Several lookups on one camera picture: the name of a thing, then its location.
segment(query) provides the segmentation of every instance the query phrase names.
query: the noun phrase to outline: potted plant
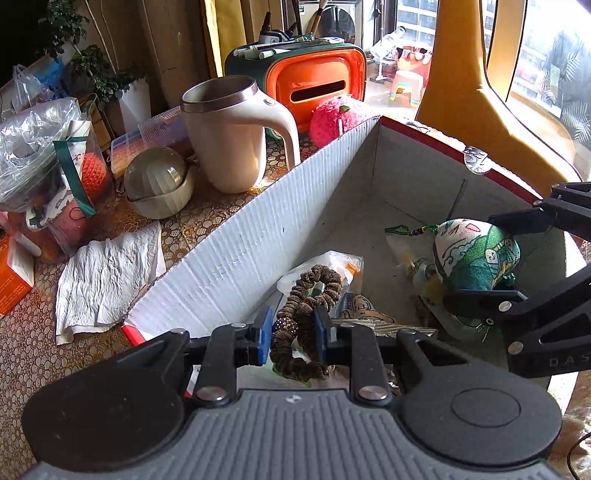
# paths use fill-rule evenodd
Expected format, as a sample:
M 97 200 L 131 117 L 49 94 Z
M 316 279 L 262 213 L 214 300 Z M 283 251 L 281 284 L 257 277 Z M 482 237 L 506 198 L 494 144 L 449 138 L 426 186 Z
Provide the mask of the potted plant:
M 72 0 L 48 0 L 47 16 L 39 19 L 40 50 L 56 59 L 64 53 L 64 45 L 70 43 L 76 48 L 86 38 L 84 23 L 88 21 L 78 13 Z
M 150 93 L 144 74 L 137 66 L 117 71 L 97 45 L 80 50 L 78 44 L 86 38 L 85 23 L 88 21 L 78 13 L 72 0 L 48 0 L 47 16 L 39 20 L 41 39 L 45 45 L 43 50 L 57 58 L 64 52 L 64 46 L 71 44 L 76 53 L 70 61 L 69 70 L 71 76 L 82 82 L 75 88 L 76 92 L 95 93 L 101 112 L 111 104 L 118 104 L 124 127 L 114 130 L 119 134 L 123 133 L 122 130 L 135 130 L 138 123 L 151 116 Z M 112 107 L 107 110 L 109 123 L 114 126 L 120 124 L 118 119 L 113 118 L 119 115 L 111 114 Z

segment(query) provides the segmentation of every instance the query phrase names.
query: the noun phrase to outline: table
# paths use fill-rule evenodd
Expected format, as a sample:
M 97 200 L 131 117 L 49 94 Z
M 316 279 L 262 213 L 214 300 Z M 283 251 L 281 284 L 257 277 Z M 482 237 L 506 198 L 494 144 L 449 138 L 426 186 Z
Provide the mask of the table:
M 302 160 L 315 150 L 309 137 L 300 139 Z M 189 204 L 161 220 L 166 267 L 286 172 L 282 142 L 269 140 L 265 176 L 248 192 L 226 195 L 200 177 Z M 131 210 L 124 197 L 116 198 L 105 210 L 98 239 L 134 232 L 152 222 Z M 47 383 L 130 347 L 119 326 L 105 333 L 76 335 L 72 343 L 56 345 L 56 290 L 64 266 L 36 262 L 33 290 L 0 320 L 0 479 L 17 478 L 34 463 L 21 430 L 22 408 L 28 398 Z

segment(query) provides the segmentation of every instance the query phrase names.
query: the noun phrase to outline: orange stool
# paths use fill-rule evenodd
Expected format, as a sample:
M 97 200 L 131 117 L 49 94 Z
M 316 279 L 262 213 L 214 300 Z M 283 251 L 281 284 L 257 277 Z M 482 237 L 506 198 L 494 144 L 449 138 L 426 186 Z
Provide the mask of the orange stool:
M 398 70 L 390 87 L 390 100 L 399 95 L 408 95 L 411 106 L 419 106 L 423 94 L 423 76 L 408 70 Z

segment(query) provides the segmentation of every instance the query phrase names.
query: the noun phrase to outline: mug handle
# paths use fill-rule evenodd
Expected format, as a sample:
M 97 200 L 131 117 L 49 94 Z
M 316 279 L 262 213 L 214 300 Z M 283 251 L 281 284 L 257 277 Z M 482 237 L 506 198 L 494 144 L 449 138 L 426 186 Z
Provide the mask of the mug handle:
M 242 102 L 239 106 L 240 108 L 229 109 L 234 124 L 255 124 L 275 130 L 283 137 L 287 170 L 300 164 L 300 142 L 296 121 L 284 105 L 259 90 L 249 101 Z

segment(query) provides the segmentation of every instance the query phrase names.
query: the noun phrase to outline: crumpled tissue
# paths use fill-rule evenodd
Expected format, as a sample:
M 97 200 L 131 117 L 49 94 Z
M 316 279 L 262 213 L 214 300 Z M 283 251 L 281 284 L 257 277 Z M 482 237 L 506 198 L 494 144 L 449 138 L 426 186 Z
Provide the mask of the crumpled tissue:
M 106 332 L 129 310 L 134 299 L 166 272 L 160 222 L 114 240 L 81 247 L 57 285 L 56 344 L 75 333 Z

